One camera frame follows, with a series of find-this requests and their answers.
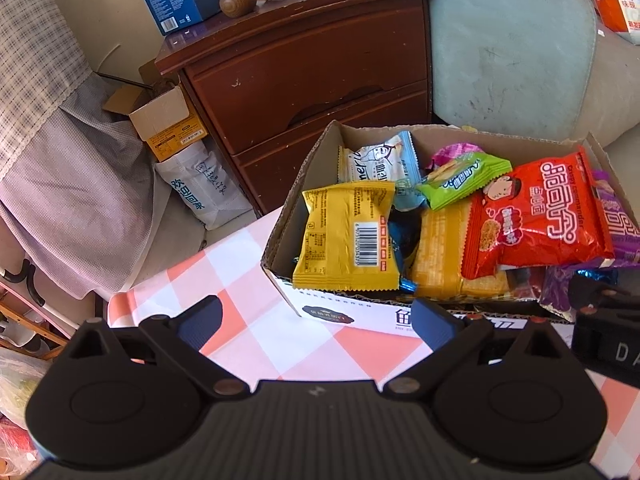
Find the white bag with blue text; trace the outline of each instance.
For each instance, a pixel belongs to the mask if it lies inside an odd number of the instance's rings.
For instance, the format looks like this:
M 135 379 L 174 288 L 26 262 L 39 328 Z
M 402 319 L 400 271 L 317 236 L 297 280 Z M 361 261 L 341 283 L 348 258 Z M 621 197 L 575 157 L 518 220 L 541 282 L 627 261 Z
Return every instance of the white bag with blue text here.
M 208 152 L 201 140 L 157 163 L 156 171 L 208 230 L 252 208 L 216 154 Z

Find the red snack package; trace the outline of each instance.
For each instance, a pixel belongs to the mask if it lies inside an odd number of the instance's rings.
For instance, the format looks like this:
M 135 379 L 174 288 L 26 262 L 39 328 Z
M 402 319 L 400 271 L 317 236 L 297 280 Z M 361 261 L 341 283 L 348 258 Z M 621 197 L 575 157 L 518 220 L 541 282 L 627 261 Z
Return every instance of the red snack package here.
M 583 148 L 542 158 L 491 181 L 474 196 L 462 276 L 498 265 L 556 266 L 613 257 L 604 210 Z

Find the pink and white tablecloth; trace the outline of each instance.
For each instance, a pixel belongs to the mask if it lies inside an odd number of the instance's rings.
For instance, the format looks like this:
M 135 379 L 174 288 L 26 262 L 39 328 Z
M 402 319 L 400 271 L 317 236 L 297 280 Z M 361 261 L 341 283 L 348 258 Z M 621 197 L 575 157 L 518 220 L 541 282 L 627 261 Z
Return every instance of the pink and white tablecloth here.
M 208 294 L 223 322 L 202 353 L 255 388 L 260 379 L 358 380 L 383 384 L 430 354 L 420 339 L 302 319 L 260 268 L 280 211 L 161 272 L 110 301 L 112 327 L 152 314 L 176 316 Z M 640 390 L 592 374 L 609 423 L 594 463 L 609 476 L 640 478 Z

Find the screw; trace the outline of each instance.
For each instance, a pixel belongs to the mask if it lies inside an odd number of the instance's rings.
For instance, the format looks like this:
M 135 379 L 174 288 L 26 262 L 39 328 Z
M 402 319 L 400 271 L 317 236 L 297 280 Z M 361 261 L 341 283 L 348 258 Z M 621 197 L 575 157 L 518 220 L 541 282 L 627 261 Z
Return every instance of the screw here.
M 420 383 L 412 377 L 396 377 L 389 381 L 389 389 L 395 394 L 412 394 L 420 389 Z
M 214 384 L 213 391 L 224 396 L 241 394 L 244 392 L 244 383 L 239 379 L 220 379 Z

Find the yellow snack package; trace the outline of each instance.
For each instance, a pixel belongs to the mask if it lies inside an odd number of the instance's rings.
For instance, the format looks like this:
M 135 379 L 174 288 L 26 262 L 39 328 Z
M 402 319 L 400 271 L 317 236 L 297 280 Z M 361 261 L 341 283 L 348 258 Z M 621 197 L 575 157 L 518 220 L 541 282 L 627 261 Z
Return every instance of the yellow snack package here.
M 295 288 L 396 290 L 400 273 L 387 221 L 396 184 L 362 180 L 303 191 L 309 218 Z
M 471 202 L 471 197 L 466 197 L 438 211 L 425 209 L 422 213 L 420 242 L 411 274 L 418 286 L 417 297 L 471 301 L 509 293 L 503 270 L 476 280 L 466 280 L 460 274 Z

